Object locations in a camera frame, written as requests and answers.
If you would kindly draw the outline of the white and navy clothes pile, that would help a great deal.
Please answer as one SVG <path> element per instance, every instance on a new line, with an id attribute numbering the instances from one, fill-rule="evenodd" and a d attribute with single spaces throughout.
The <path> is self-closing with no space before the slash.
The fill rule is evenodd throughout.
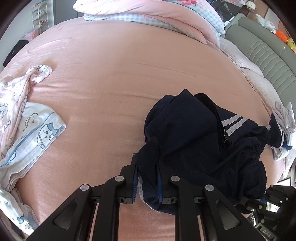
<path id="1" fill-rule="evenodd" d="M 292 103 L 289 102 L 285 107 L 275 101 L 269 125 L 272 136 L 269 145 L 273 150 L 273 160 L 279 161 L 295 149 L 295 114 Z"/>

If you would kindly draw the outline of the row of plush toys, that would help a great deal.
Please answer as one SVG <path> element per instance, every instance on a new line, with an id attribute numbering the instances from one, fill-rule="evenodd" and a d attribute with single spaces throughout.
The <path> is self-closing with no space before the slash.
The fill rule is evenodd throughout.
<path id="1" fill-rule="evenodd" d="M 269 30 L 295 53 L 295 42 L 277 14 L 263 1 L 245 1 L 245 3 L 249 11 L 247 17 Z"/>

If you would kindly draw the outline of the black bag on floor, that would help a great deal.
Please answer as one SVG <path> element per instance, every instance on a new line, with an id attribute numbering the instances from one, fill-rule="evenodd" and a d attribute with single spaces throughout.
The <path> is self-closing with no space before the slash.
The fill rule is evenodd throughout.
<path id="1" fill-rule="evenodd" d="M 10 53 L 8 53 L 6 59 L 3 62 L 3 66 L 6 67 L 12 58 L 25 46 L 29 43 L 28 40 L 19 40 L 15 46 L 12 48 Z"/>

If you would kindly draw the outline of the pink checkered folded duvet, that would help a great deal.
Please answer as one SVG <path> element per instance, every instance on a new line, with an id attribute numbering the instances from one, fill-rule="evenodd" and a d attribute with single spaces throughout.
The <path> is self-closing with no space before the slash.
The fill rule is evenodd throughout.
<path id="1" fill-rule="evenodd" d="M 203 44 L 220 46 L 223 22 L 207 1 L 76 1 L 75 11 L 93 16 L 137 14 L 167 23 Z"/>

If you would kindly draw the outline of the navy shorts with white stripes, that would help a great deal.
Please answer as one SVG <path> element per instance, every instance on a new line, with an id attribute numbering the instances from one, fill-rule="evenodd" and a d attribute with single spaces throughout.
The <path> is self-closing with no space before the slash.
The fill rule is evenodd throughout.
<path id="1" fill-rule="evenodd" d="M 213 185 L 232 204 L 260 199 L 267 176 L 260 155 L 270 139 L 265 126 L 216 105 L 207 95 L 183 90 L 167 95 L 150 110 L 145 145 L 136 154 L 139 193 L 152 209 L 174 214 L 163 205 L 160 164 L 169 176 L 196 186 Z"/>

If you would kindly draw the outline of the grey door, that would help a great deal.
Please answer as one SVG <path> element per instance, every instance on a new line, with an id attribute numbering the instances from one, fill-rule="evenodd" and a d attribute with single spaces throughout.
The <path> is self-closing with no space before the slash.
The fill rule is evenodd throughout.
<path id="1" fill-rule="evenodd" d="M 55 25 L 70 19 L 84 16 L 83 13 L 79 13 L 74 10 L 74 3 L 76 3 L 76 0 L 53 0 L 53 14 Z"/>

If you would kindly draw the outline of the white storage shelf rack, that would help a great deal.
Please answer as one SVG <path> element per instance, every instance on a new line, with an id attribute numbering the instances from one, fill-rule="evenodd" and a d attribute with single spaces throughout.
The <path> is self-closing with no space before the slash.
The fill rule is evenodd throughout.
<path id="1" fill-rule="evenodd" d="M 34 29 L 39 29 L 40 32 L 49 28 L 48 21 L 48 4 L 46 1 L 41 1 L 35 4 L 31 10 L 32 26 Z"/>

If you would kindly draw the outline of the grey green padded headboard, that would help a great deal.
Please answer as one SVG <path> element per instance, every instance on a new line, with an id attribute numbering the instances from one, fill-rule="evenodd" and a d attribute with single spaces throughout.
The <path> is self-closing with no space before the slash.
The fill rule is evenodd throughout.
<path id="1" fill-rule="evenodd" d="M 295 108 L 295 53 L 287 44 L 242 13 L 225 27 L 224 38 L 259 67 L 284 105 Z"/>

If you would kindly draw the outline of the white cartoon print pajamas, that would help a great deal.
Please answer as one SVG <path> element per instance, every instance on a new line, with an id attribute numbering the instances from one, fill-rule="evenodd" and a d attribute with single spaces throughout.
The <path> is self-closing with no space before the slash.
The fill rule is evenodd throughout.
<path id="1" fill-rule="evenodd" d="M 50 66 L 37 65 L 1 79 L 1 211 L 27 235 L 39 222 L 15 185 L 66 128 L 52 108 L 27 101 L 30 88 L 51 73 Z"/>

